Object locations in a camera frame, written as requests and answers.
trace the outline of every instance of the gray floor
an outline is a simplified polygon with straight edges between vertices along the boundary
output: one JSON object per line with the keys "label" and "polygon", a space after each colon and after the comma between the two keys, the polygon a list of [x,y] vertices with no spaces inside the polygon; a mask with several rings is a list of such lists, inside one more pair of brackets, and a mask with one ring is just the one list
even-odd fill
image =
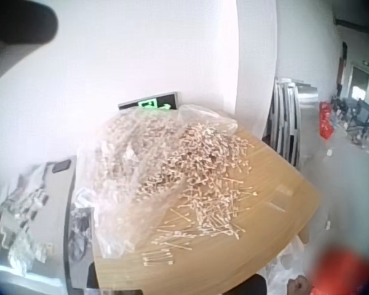
{"label": "gray floor", "polygon": [[329,220],[332,228],[348,232],[355,246],[369,255],[369,142],[354,145],[344,128],[337,126],[301,172],[323,194],[311,221],[311,238]]}

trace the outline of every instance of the emergency exit sign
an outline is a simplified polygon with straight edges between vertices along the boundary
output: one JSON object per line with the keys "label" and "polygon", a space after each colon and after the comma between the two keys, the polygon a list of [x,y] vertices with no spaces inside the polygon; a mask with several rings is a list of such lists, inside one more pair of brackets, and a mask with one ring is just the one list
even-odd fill
{"label": "emergency exit sign", "polygon": [[177,109],[177,93],[166,93],[119,104],[119,110],[140,106],[149,109]]}

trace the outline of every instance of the wooden table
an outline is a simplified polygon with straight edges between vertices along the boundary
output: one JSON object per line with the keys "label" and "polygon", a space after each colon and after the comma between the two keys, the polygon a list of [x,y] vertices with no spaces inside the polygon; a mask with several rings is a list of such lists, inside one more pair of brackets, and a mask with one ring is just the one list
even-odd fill
{"label": "wooden table", "polygon": [[[197,237],[191,242],[192,251],[172,250],[173,265],[153,267],[143,265],[141,253],[161,248],[150,243],[155,234],[135,253],[121,259],[103,259],[94,241],[101,289],[141,289],[145,295],[216,295],[251,277],[298,235],[314,214],[319,193],[269,146],[243,130],[238,135],[255,146],[247,154],[252,166],[250,174],[241,174],[238,169],[229,173],[258,193],[241,201],[240,209],[252,209],[239,213],[234,220],[246,233],[239,240],[226,235]],[[174,217],[168,211],[164,220]]]}

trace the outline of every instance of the doorway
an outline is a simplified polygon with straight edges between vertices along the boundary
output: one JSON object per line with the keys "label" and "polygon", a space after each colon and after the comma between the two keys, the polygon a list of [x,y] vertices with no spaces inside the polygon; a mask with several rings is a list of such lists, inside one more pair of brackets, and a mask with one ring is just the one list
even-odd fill
{"label": "doorway", "polygon": [[355,100],[365,100],[369,104],[369,73],[353,66],[350,76],[348,97]]}

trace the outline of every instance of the hand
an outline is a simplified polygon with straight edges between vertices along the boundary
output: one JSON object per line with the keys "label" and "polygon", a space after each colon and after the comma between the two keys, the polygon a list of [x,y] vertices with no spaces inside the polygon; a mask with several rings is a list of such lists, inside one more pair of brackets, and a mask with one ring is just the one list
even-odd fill
{"label": "hand", "polygon": [[310,295],[312,284],[303,275],[295,280],[289,279],[287,283],[287,295]]}

